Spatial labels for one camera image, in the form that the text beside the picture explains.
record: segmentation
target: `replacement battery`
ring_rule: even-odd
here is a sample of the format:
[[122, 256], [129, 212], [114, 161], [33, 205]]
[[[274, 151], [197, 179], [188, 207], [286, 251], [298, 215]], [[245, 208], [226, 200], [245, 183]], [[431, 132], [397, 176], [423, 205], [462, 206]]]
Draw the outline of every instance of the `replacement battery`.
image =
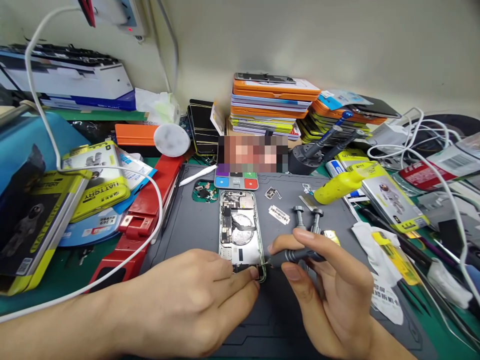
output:
[[[332, 179], [338, 174], [346, 172], [344, 167], [337, 160], [327, 162], [325, 167]], [[347, 195], [347, 198], [350, 203], [360, 203], [370, 200], [361, 189], [351, 192]]]

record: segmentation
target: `charger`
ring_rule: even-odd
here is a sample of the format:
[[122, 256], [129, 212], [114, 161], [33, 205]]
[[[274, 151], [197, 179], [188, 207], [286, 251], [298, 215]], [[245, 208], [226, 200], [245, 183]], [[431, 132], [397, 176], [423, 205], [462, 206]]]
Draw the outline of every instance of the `charger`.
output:
[[401, 125], [383, 123], [371, 133], [367, 140], [370, 145], [378, 146], [382, 152], [389, 154], [395, 151], [393, 147], [383, 147], [381, 145], [402, 146], [409, 138], [409, 129]]

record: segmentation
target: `astronaut illustration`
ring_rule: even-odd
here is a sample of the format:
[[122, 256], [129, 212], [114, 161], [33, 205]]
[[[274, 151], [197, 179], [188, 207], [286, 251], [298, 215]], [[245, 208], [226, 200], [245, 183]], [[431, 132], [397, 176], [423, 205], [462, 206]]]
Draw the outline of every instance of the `astronaut illustration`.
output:
[[[95, 158], [93, 156], [89, 156], [86, 158], [85, 166], [95, 166], [95, 165], [107, 165], [105, 161], [102, 162], [101, 152], [97, 152], [95, 154]], [[86, 186], [87, 189], [101, 185], [104, 182], [104, 179], [100, 177], [104, 169], [99, 168], [99, 169], [91, 169], [91, 170], [92, 170], [92, 176], [90, 181], [88, 182], [88, 185]]]
[[44, 209], [44, 205], [41, 203], [35, 205], [30, 209], [28, 215], [15, 225], [14, 234], [1, 251], [0, 257], [9, 258], [15, 254], [25, 239], [35, 232], [37, 221], [40, 214], [44, 212]]
[[401, 203], [400, 195], [398, 195], [393, 190], [390, 190], [390, 188], [384, 183], [381, 183], [379, 187], [383, 198], [395, 208], [398, 214], [403, 214], [403, 211], [405, 211], [405, 207]]

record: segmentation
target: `yellow glue bottle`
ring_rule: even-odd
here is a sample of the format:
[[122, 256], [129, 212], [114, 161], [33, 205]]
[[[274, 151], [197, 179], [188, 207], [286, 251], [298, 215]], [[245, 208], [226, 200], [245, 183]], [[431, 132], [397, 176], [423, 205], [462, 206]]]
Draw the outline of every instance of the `yellow glue bottle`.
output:
[[370, 176], [369, 171], [376, 165], [377, 163], [375, 162], [366, 168], [339, 173], [321, 188], [317, 189], [313, 193], [313, 197], [323, 205], [328, 205], [337, 199], [343, 198], [345, 195], [360, 189], [362, 180]]

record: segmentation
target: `yellow tool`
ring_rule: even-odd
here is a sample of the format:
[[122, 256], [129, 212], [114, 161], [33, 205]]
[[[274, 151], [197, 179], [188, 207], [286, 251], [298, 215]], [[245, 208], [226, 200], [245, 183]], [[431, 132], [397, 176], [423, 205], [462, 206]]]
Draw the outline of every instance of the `yellow tool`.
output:
[[313, 197], [320, 204], [328, 205], [345, 195], [360, 189], [362, 180], [370, 176], [370, 171], [377, 165], [377, 162], [366, 168], [356, 168], [348, 172], [341, 172], [321, 188], [313, 193]]
[[376, 241], [376, 243], [380, 245], [382, 250], [387, 254], [388, 258], [398, 269], [401, 276], [405, 279], [408, 285], [413, 286], [421, 282], [419, 275], [415, 271], [414, 267], [412, 266], [402, 249], [393, 246], [390, 240], [385, 237], [383, 232], [373, 232], [371, 236]]

